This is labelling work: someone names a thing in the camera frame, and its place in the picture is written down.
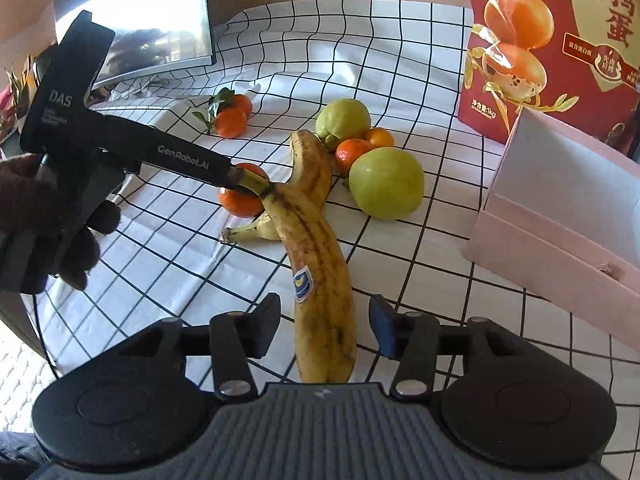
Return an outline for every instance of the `cardboard box lid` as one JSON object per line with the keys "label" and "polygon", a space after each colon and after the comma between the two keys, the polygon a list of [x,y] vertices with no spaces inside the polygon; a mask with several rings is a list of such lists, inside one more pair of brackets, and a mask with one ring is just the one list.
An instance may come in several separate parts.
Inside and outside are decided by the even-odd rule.
{"label": "cardboard box lid", "polygon": [[588,246],[590,263],[609,258],[640,277],[640,166],[599,140],[524,109],[485,210],[503,217],[505,201],[531,212],[529,222],[510,221],[574,254]]}

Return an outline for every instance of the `red snack bag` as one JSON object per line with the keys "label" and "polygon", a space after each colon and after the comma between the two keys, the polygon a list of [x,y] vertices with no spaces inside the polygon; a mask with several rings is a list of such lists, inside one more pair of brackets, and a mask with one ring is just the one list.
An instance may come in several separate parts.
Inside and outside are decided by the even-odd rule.
{"label": "red snack bag", "polygon": [[626,153],[638,104],[640,0],[471,0],[460,120],[505,143],[520,110]]}

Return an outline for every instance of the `floor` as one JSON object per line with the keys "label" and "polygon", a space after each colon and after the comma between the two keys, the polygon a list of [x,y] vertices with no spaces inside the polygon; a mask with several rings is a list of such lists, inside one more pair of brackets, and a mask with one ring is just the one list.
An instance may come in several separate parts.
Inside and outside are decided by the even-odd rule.
{"label": "floor", "polygon": [[53,380],[46,362],[0,324],[0,431],[31,433],[31,407]]}

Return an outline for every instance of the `grid tablecloth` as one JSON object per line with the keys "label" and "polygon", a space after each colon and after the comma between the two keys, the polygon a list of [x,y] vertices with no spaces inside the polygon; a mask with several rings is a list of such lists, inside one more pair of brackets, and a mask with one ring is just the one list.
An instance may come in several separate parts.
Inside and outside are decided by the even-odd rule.
{"label": "grid tablecloth", "polygon": [[[101,111],[205,146],[234,162],[260,164],[272,180],[290,174],[287,141],[314,130],[334,99],[364,102],[372,122],[422,163],[421,207],[395,222],[360,212],[334,178],[324,215],[348,261],[357,309],[358,353],[351,381],[388,386],[398,366],[377,352],[369,328],[371,294],[400,312],[423,310],[443,324],[486,316],[528,338],[606,388],[618,425],[603,464],[620,478],[640,478],[640,355],[560,308],[466,261],[483,192],[503,147],[457,118],[463,51],[472,13],[460,7],[388,0],[305,0],[256,7],[217,31],[218,63],[120,84]],[[238,139],[204,133],[193,117],[223,86],[249,95],[254,115]],[[297,381],[294,293],[279,242],[220,244],[240,221],[217,202],[217,189],[144,166],[114,198],[123,218],[101,238],[102,258],[88,288],[73,292],[51,279],[38,298],[44,341],[71,370],[148,324],[179,316],[206,324],[220,312],[250,310],[268,292],[282,299],[282,320],[268,354],[251,364],[258,387]],[[460,358],[440,357],[436,388],[462,374]],[[190,358],[188,377],[211,388],[207,358]]]}

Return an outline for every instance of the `banana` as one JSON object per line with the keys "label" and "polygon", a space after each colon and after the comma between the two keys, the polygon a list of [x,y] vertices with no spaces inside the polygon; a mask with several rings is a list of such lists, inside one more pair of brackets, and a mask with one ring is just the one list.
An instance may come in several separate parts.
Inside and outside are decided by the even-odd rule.
{"label": "banana", "polygon": [[291,262],[300,378],[305,383],[345,383],[355,362],[356,320],[349,271],[335,234],[299,189],[281,183],[252,188]]}
{"label": "banana", "polygon": [[[316,206],[322,209],[331,188],[331,163],[322,142],[308,130],[298,130],[289,139],[293,159],[293,171],[288,184],[298,189]],[[280,240],[278,231],[265,211],[250,224],[229,228],[220,234],[222,243],[243,242],[263,238]]]}

